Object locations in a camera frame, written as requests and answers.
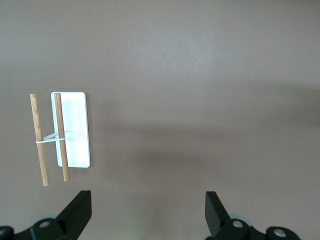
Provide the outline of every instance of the gray background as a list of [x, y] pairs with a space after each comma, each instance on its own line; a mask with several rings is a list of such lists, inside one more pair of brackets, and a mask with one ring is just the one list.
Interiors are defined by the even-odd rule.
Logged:
[[[320, 239], [320, 2], [0, 1], [0, 225], [92, 190], [80, 239], [203, 240], [205, 191]], [[42, 186], [29, 94], [87, 93], [92, 165]]]

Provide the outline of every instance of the white rectangular plate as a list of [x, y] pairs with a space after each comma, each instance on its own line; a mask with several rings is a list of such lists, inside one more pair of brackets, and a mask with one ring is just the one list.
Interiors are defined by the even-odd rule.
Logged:
[[[87, 100], [84, 92], [52, 92], [52, 114], [54, 132], [58, 132], [55, 93], [61, 94], [62, 115], [68, 165], [72, 168], [90, 166], [90, 146], [88, 131]], [[56, 144], [58, 165], [62, 167], [59, 141]]]

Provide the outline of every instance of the wooden stick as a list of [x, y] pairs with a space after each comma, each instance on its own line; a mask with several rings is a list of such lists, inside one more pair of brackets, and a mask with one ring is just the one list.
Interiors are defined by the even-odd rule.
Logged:
[[[62, 114], [62, 104], [61, 104], [61, 94], [54, 94], [54, 102], [55, 102], [55, 112], [56, 119], [58, 122], [58, 133], [59, 138], [65, 138], [65, 127], [64, 127], [64, 118]], [[63, 171], [63, 180], [68, 182], [70, 180], [69, 175], [69, 166], [68, 166], [68, 158], [67, 158], [67, 148], [66, 148], [66, 140], [60, 140], [60, 150], [61, 150], [61, 159], [62, 159], [62, 171]]]
[[[35, 140], [37, 142], [40, 142], [40, 141], [43, 141], [44, 139], [42, 135], [42, 126], [40, 121], [38, 95], [30, 94], [30, 101], [31, 101], [31, 108], [32, 108], [34, 131], [35, 131]], [[48, 186], [50, 184], [50, 181], [49, 181], [45, 146], [43, 143], [37, 143], [36, 146], [38, 149], [43, 186]]]

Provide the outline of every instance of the black mechanical part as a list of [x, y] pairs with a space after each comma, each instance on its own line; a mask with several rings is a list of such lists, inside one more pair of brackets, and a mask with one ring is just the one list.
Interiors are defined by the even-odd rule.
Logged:
[[16, 234], [12, 227], [0, 226], [0, 240], [76, 240], [91, 215], [91, 192], [80, 191], [55, 219], [42, 219]]
[[205, 195], [205, 219], [211, 233], [206, 240], [301, 240], [284, 227], [271, 226], [263, 234], [240, 219], [231, 219], [214, 191]]

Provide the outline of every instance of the wooden rod tied with white band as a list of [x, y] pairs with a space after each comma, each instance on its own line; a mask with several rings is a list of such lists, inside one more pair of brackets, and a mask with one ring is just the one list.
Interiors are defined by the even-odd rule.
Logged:
[[[35, 140], [37, 142], [41, 142], [43, 141], [43, 134], [42, 134], [42, 125], [40, 120], [38, 95], [30, 94], [30, 101], [31, 101], [31, 108], [32, 108], [34, 131], [35, 131]], [[38, 155], [39, 155], [43, 186], [48, 186], [50, 184], [50, 181], [49, 181], [49, 172], [48, 172], [45, 146], [43, 143], [37, 143], [36, 146], [37, 146]]]
[[[56, 111], [56, 119], [58, 124], [58, 134], [60, 139], [65, 138], [65, 127], [64, 127], [64, 118], [62, 112], [62, 104], [61, 104], [61, 94], [54, 94], [55, 101], [55, 111]], [[62, 160], [62, 171], [63, 171], [63, 180], [68, 182], [70, 180], [69, 174], [69, 166], [68, 166], [68, 157], [67, 157], [67, 147], [66, 140], [60, 140], [60, 150], [61, 150], [61, 160]]]

